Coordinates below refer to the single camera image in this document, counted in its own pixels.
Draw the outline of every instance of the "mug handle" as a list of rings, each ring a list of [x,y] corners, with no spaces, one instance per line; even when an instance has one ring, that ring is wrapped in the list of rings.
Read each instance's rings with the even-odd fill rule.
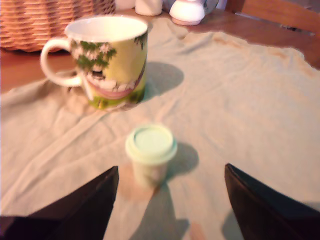
[[[67,38],[54,37],[43,47],[40,55],[40,65],[45,76],[53,83],[63,87],[79,87],[82,80],[79,75],[73,77],[61,77],[51,70],[48,63],[48,53],[51,49],[60,48],[70,52],[70,42]]]

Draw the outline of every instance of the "wooden chair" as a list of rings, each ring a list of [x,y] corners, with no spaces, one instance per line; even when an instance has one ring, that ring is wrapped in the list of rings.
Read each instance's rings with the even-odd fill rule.
[[[287,0],[228,0],[225,10],[309,31],[320,37],[320,14]]]

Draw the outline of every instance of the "wooden table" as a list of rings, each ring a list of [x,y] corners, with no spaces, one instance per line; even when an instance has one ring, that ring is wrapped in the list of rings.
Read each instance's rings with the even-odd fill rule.
[[[121,13],[136,16],[133,9]],[[152,19],[152,17],[140,17],[148,21]],[[170,16],[163,12],[159,17]],[[260,45],[293,47],[304,53],[306,61],[311,66],[320,69],[319,39],[280,28],[272,23],[215,9],[200,25],[187,28],[192,32],[223,31]],[[45,76],[40,68],[39,56],[39,52],[26,53],[1,49],[1,92],[43,79]],[[49,62],[56,71],[69,70],[74,66],[70,54],[64,51],[51,53]]]

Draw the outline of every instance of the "floral pattern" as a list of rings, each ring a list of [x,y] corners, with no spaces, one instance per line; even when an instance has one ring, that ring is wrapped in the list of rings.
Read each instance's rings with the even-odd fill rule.
[[[144,49],[144,46],[146,45],[147,43],[147,38],[148,38],[148,32],[146,31],[144,34],[142,34],[141,36],[137,36],[135,39],[134,39],[134,42],[138,45],[140,44],[141,45],[141,49],[143,50]]]
[[[117,54],[108,42],[71,41],[71,54],[79,68],[85,72],[102,71],[109,60]]]

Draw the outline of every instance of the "white bottle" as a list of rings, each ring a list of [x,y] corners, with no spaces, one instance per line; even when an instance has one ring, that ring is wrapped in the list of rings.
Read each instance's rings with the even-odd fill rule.
[[[136,0],[135,12],[144,16],[157,16],[162,12],[163,0]]]
[[[206,13],[202,0],[176,0],[169,14],[176,24],[194,26],[201,22]]]
[[[136,0],[115,0],[115,10],[133,9]]]

